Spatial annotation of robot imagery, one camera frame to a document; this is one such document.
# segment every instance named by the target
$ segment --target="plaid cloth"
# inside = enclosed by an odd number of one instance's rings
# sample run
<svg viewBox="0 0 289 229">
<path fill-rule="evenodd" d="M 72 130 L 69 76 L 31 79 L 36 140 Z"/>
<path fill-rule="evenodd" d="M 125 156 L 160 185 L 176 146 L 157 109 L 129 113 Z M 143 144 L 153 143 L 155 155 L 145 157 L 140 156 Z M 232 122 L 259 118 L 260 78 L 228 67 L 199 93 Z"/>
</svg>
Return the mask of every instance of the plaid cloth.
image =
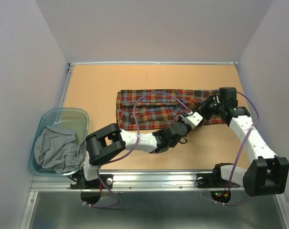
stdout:
<svg viewBox="0 0 289 229">
<path fill-rule="evenodd" d="M 143 95 L 150 92 L 167 92 L 188 108 L 194 109 L 209 96 L 216 95 L 219 90 L 122 90 L 116 99 L 116 120 L 121 129 L 136 130 L 133 118 L 133 106 Z M 181 113 L 187 110 L 175 99 L 165 94 L 150 94 L 143 98 L 136 106 L 135 114 L 141 130 L 168 128 L 177 121 Z M 213 116 L 205 125 L 224 123 L 220 117 Z"/>
</svg>

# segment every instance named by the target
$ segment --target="translucent blue container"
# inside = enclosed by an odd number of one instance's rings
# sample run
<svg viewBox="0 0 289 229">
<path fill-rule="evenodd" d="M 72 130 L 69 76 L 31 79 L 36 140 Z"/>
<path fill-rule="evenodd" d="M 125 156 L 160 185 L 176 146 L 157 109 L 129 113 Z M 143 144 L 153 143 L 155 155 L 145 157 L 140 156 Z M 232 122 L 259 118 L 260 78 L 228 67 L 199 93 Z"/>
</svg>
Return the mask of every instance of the translucent blue container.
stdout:
<svg viewBox="0 0 289 229">
<path fill-rule="evenodd" d="M 52 125 L 57 128 L 73 130 L 76 133 L 76 143 L 79 145 L 87 136 L 89 117 L 88 114 L 78 108 L 55 108 L 47 111 L 41 118 L 35 139 L 32 145 L 31 155 L 29 159 L 30 171 L 41 177 L 62 177 L 76 173 L 78 170 L 57 174 L 53 169 L 43 169 L 39 166 L 34 158 L 34 146 L 38 137 L 43 132 L 44 127 Z"/>
</svg>

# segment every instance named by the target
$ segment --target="wooden table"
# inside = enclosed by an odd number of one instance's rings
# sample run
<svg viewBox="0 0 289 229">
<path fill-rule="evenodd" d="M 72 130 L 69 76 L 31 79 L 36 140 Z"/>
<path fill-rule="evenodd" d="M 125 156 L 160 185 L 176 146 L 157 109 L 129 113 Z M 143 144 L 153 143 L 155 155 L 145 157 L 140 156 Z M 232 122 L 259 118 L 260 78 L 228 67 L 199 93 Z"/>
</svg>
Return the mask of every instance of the wooden table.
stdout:
<svg viewBox="0 0 289 229">
<path fill-rule="evenodd" d="M 116 96 L 122 89 L 218 89 L 232 86 L 243 92 L 233 65 L 76 65 L 65 107 L 85 110 L 89 133 L 116 122 Z M 246 100 L 238 95 L 239 105 Z M 161 154 L 132 152 L 127 158 L 103 169 L 212 169 L 221 162 L 233 163 L 241 143 L 226 124 L 205 125 Z M 243 152 L 239 166 L 248 168 Z"/>
</svg>

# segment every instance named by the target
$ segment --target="metal floor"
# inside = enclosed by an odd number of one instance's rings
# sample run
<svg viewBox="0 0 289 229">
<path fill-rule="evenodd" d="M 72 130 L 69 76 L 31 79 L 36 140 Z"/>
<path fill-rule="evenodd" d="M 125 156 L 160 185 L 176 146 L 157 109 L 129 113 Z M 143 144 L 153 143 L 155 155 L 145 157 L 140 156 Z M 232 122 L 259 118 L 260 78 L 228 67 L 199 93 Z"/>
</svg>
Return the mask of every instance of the metal floor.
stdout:
<svg viewBox="0 0 289 229">
<path fill-rule="evenodd" d="M 231 202 L 247 196 L 233 191 Z M 244 205 L 221 206 L 200 197 L 209 192 L 155 191 L 119 193 L 113 209 L 83 206 L 79 192 L 40 192 L 32 229 L 285 229 L 275 196 L 252 198 Z M 115 201 L 103 193 L 99 205 Z"/>
</svg>

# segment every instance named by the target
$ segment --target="gray towel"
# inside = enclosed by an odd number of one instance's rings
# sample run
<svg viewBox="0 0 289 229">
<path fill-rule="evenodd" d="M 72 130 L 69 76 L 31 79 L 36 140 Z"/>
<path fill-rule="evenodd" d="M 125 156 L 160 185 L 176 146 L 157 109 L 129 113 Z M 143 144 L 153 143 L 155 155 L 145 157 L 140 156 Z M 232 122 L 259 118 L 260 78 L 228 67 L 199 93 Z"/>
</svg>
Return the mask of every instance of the gray towel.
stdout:
<svg viewBox="0 0 289 229">
<path fill-rule="evenodd" d="M 76 144 L 76 134 L 72 130 L 47 126 L 35 142 L 36 163 L 44 169 L 52 168 L 56 173 L 77 170 L 83 160 L 85 141 Z"/>
</svg>

